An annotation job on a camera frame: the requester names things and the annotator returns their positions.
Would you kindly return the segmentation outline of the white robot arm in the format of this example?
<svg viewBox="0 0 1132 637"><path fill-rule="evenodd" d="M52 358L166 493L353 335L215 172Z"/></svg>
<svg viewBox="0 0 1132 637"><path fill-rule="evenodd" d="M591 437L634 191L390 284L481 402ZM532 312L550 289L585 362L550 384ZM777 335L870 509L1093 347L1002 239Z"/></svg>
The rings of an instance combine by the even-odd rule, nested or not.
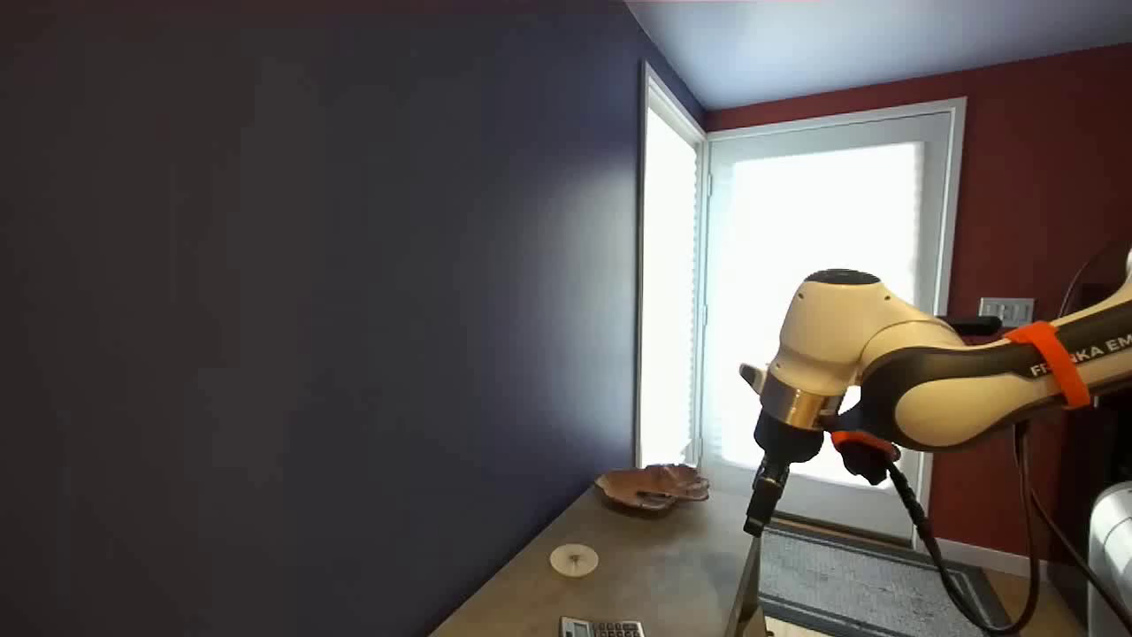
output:
<svg viewBox="0 0 1132 637"><path fill-rule="evenodd" d="M745 533L777 509L792 462L828 430L959 450L1039 410L1080 410L1132 381L1132 277L1103 299L965 343L945 317L857 268L809 272L788 299L767 367L742 367L759 396L763 453Z"/></svg>

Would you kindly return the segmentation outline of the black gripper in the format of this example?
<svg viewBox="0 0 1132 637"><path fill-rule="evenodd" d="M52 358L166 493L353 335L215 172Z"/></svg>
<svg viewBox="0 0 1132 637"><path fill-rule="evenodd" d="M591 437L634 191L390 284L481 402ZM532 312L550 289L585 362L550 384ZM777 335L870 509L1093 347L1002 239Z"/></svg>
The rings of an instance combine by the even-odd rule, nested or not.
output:
<svg viewBox="0 0 1132 637"><path fill-rule="evenodd" d="M759 446L759 462L754 472L754 493L745 501L742 529L759 538L777 509L777 498L788 482L788 467L814 460L822 450L822 436L792 427L771 414L759 414L754 427L754 443Z"/></svg>

